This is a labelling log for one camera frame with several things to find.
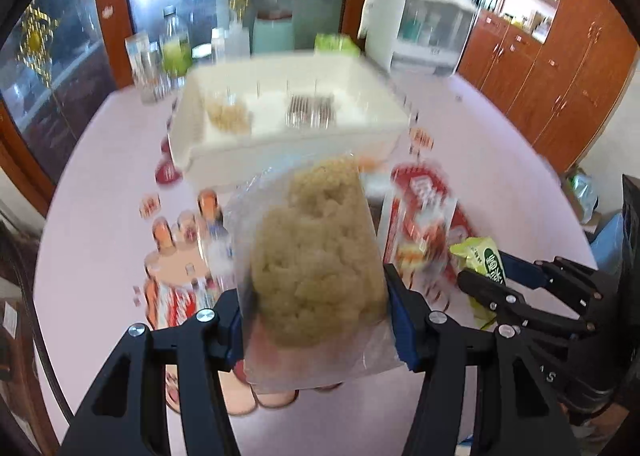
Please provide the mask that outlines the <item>green snack packet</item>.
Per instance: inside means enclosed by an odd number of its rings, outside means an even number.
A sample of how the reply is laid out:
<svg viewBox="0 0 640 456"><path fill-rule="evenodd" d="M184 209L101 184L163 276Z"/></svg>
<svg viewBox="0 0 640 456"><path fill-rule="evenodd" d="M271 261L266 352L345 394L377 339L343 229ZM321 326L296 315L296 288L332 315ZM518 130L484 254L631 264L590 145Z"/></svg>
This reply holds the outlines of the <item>green snack packet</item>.
<svg viewBox="0 0 640 456"><path fill-rule="evenodd" d="M469 237L449 247L454 272L469 268L473 272L490 278L504 286L506 275L496 243L490 237ZM488 330L495 325L496 314L477 300L469 297L475 325L480 330Z"/></svg>

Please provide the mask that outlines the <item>red white snack bag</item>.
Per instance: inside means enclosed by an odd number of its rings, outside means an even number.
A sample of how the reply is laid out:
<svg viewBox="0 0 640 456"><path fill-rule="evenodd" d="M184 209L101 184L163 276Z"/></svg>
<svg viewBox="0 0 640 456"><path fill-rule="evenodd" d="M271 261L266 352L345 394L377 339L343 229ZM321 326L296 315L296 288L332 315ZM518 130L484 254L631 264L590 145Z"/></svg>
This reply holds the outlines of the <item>red white snack bag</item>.
<svg viewBox="0 0 640 456"><path fill-rule="evenodd" d="M448 264L448 235L457 198L427 163L401 163L390 173L378 238L385 264L405 286L425 293Z"/></svg>

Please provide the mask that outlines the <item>pink printed tablecloth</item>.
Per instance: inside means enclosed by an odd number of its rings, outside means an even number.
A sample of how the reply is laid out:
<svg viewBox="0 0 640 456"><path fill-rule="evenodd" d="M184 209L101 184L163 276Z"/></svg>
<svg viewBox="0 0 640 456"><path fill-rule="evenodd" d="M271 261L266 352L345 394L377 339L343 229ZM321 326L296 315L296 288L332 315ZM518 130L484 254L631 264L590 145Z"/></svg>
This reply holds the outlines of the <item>pink printed tablecloth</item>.
<svg viewBox="0 0 640 456"><path fill-rule="evenodd" d="M433 138L424 153L475 229L529 261L593 265L559 179L520 132L463 78L400 72L400 100ZM170 106L145 106L126 88L96 112L56 188L38 252L35 307L56 379L77 407L130 325L144 320L144 258L156 247L139 213L157 192L154 172ZM280 410L232 419L245 455L397 455L422 379L405 368L305 391Z"/></svg>

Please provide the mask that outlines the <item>brown wooden cabinet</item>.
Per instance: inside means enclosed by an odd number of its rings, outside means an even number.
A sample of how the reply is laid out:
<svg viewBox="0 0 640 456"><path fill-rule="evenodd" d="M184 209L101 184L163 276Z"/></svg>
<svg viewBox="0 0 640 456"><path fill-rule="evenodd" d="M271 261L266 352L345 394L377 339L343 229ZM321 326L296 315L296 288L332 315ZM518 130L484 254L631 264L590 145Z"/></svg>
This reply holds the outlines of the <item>brown wooden cabinet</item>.
<svg viewBox="0 0 640 456"><path fill-rule="evenodd" d="M612 115L637 50L610 0L498 0L480 11L458 73L563 173Z"/></svg>

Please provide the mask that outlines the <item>white cosmetics organizer box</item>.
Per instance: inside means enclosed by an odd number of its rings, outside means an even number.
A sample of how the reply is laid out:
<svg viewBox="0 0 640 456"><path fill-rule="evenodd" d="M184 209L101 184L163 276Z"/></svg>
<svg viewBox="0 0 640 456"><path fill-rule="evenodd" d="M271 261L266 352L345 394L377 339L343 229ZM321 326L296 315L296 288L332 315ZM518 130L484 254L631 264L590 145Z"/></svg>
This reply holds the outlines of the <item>white cosmetics organizer box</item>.
<svg viewBox="0 0 640 456"><path fill-rule="evenodd" d="M450 75L477 15L470 0L364 0L358 38L384 71Z"/></svg>

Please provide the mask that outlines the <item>green wet wipes pack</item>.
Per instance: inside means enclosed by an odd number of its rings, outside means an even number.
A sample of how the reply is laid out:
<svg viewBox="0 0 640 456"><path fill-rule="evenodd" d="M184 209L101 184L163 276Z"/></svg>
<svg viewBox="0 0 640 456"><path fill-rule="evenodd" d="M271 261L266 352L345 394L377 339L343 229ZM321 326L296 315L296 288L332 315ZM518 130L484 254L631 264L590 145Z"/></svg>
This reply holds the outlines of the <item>green wet wipes pack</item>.
<svg viewBox="0 0 640 456"><path fill-rule="evenodd" d="M318 33L314 38L314 50L316 52L339 52L350 56L361 54L358 45L345 34Z"/></svg>

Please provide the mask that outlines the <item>white plastic storage bin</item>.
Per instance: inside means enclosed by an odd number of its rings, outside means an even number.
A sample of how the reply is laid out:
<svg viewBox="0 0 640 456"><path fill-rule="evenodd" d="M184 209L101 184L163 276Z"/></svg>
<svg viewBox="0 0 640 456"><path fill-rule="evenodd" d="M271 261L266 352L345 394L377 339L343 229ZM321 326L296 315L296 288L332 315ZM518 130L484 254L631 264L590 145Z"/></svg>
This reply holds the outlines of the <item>white plastic storage bin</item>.
<svg viewBox="0 0 640 456"><path fill-rule="evenodd" d="M287 52L193 68L168 145L176 169L201 190L240 185L299 158L384 160L409 127L409 109L368 60Z"/></svg>

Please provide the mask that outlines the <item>clear glass cup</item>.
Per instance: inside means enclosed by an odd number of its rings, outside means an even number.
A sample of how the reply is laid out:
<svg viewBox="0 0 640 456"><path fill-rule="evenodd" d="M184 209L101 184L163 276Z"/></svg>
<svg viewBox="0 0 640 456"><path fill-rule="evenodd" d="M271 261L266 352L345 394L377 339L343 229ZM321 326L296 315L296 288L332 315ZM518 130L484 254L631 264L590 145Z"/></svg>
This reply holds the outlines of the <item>clear glass cup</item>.
<svg viewBox="0 0 640 456"><path fill-rule="evenodd" d="M143 104L154 104L167 93L160 48L151 42L146 32L136 33L125 40L134 86Z"/></svg>

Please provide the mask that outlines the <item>mint green canister brown lid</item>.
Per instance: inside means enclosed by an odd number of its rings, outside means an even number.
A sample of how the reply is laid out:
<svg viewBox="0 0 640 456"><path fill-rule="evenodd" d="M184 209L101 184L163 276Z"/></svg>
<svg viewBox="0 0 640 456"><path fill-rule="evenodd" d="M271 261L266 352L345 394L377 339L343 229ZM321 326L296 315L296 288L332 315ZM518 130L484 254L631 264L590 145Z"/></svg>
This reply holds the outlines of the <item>mint green canister brown lid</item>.
<svg viewBox="0 0 640 456"><path fill-rule="evenodd" d="M261 10L253 28L253 54L292 52L295 48L293 14L288 10Z"/></svg>

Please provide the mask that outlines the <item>clear bottle green label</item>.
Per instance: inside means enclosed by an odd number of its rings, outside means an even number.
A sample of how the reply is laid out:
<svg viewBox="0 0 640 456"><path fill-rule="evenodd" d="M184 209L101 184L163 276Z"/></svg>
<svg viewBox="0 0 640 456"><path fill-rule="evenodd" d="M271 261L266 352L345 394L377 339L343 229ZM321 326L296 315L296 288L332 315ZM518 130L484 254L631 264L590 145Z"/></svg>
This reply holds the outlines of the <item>clear bottle green label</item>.
<svg viewBox="0 0 640 456"><path fill-rule="evenodd" d="M192 66L192 50L188 25L177 15L174 6L163 9L164 33L160 36L163 68L169 78L184 78Z"/></svg>

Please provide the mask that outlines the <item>wooden glass sliding door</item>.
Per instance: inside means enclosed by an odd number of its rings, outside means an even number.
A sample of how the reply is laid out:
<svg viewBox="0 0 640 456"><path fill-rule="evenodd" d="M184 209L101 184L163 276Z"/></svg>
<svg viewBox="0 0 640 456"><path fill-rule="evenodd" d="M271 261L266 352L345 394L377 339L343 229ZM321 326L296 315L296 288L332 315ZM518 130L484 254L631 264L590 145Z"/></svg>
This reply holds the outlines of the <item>wooden glass sliding door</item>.
<svg viewBox="0 0 640 456"><path fill-rule="evenodd" d="M243 22L288 16L298 49L320 34L354 34L363 0L248 0ZM2 0L1 168L39 216L81 135L108 95L129 86L125 50L157 42L175 8L194 50L232 19L230 0Z"/></svg>

